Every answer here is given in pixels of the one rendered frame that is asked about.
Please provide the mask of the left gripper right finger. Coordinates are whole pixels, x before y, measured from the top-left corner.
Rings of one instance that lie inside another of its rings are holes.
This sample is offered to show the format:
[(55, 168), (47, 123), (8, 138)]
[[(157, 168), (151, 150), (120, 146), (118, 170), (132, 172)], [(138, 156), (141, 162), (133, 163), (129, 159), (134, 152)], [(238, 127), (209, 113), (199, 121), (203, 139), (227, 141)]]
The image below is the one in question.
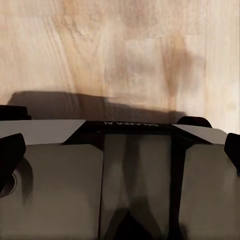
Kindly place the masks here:
[(228, 133), (224, 151), (240, 173), (240, 135), (234, 133)]

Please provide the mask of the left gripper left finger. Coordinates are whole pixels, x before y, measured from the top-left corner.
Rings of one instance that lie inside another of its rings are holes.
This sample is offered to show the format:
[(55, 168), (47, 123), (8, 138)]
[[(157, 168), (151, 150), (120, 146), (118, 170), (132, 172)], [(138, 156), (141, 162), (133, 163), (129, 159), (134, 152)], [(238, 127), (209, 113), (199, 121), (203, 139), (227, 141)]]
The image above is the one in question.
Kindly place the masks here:
[(0, 193), (26, 152), (21, 133), (0, 138)]

